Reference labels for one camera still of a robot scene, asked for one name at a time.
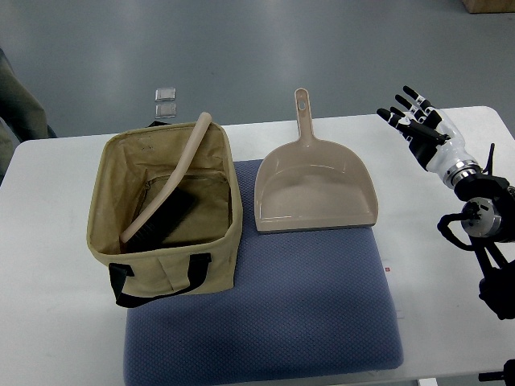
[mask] gray cloth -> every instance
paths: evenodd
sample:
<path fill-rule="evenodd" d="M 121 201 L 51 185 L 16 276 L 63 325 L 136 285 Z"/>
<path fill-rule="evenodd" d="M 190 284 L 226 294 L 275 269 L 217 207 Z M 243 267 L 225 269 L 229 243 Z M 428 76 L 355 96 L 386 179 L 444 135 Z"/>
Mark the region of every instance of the gray cloth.
<path fill-rule="evenodd" d="M 55 138 L 47 125 L 43 106 L 16 78 L 9 60 L 0 48 L 0 117 L 20 142 Z M 13 143 L 0 122 L 0 184 L 14 153 Z"/>

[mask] broom handle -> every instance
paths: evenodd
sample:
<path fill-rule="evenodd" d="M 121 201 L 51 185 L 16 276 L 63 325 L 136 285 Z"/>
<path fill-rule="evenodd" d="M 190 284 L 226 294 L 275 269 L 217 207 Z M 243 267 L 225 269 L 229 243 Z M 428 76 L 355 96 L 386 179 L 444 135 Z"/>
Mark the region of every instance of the broom handle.
<path fill-rule="evenodd" d="M 180 156 L 179 162 L 171 173 L 167 183 L 165 183 L 163 189 L 155 196 L 155 198 L 148 204 L 138 217 L 132 222 L 129 227 L 122 232 L 120 235 L 120 241 L 126 243 L 134 234 L 148 221 L 148 219 L 159 209 L 163 202 L 170 196 L 174 189 L 179 185 L 184 175 L 187 172 L 188 167 L 192 164 L 193 156 L 199 149 L 199 145 L 202 142 L 202 138 L 211 123 L 212 118 L 209 113 L 201 113 L 199 119 L 195 123 L 195 127 L 187 140 L 186 146 L 184 147 L 183 153 Z"/>

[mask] dustpan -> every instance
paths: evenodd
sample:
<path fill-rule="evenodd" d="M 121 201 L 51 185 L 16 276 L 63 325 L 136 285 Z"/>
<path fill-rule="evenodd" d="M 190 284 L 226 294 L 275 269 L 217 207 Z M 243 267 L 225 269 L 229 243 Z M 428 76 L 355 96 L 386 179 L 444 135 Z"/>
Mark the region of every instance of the dustpan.
<path fill-rule="evenodd" d="M 309 94 L 295 91 L 299 139 L 266 156 L 254 188 L 259 232 L 354 228 L 377 221 L 377 197 L 350 149 L 313 134 Z"/>

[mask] dustpan handle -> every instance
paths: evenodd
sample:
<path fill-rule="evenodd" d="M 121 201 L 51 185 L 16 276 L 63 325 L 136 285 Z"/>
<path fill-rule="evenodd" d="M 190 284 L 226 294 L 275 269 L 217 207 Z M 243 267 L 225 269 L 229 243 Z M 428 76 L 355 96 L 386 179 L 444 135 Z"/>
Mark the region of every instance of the dustpan handle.
<path fill-rule="evenodd" d="M 313 134 L 313 120 L 311 119 L 309 93 L 305 88 L 298 88 L 295 90 L 295 107 L 297 109 L 299 141 L 303 145 L 309 146 L 316 138 Z"/>

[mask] robot finger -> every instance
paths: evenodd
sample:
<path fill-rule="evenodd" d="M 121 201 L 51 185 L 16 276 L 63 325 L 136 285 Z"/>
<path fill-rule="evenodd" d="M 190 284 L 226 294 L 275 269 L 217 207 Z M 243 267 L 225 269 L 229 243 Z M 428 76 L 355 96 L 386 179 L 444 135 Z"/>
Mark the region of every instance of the robot finger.
<path fill-rule="evenodd" d="M 401 117 L 405 117 L 406 116 L 401 110 L 399 110 L 398 108 L 393 107 L 393 106 L 389 108 L 389 111 L 394 113 L 394 114 L 400 115 Z"/>
<path fill-rule="evenodd" d="M 409 97 L 412 97 L 415 101 L 415 103 L 420 106 L 422 111 L 429 115 L 431 111 L 435 109 L 431 102 L 429 102 L 426 98 L 424 98 L 422 95 L 420 95 L 418 92 L 414 91 L 412 88 L 408 86 L 404 86 L 402 88 L 402 91 L 404 91 Z"/>
<path fill-rule="evenodd" d="M 387 109 L 378 109 L 377 115 L 387 121 L 390 126 L 405 134 L 405 137 L 417 138 L 433 145 L 443 145 L 449 139 L 447 135 L 442 135 L 425 125 L 411 121 L 408 117 L 402 117 Z"/>
<path fill-rule="evenodd" d="M 412 105 L 405 97 L 396 95 L 395 100 L 404 107 L 406 107 L 418 123 L 423 123 L 426 120 L 426 115 L 424 114 L 424 112 L 417 106 Z"/>

